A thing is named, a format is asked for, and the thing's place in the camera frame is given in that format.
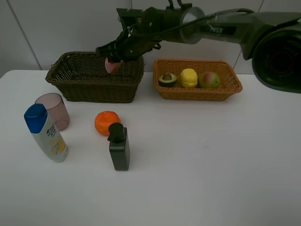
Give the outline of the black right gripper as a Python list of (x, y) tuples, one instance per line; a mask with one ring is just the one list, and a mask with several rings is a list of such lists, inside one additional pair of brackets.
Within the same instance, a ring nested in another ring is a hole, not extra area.
[(133, 61), (146, 52), (153, 49), (161, 49), (160, 42), (153, 38), (141, 38), (122, 32), (114, 41), (104, 46), (97, 47), (95, 52), (100, 57), (107, 57), (108, 62), (112, 64), (123, 63), (124, 61)]

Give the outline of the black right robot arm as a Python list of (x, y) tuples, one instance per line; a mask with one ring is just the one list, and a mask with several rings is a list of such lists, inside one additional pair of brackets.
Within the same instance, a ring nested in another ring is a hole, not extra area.
[(301, 91), (301, 15), (299, 12), (254, 12), (229, 9), (205, 15), (191, 4), (180, 8), (150, 7), (117, 10), (122, 32), (96, 48), (110, 62), (131, 61), (162, 41), (196, 44), (202, 38), (239, 44), (245, 60), (252, 61), (257, 79), (284, 92)]

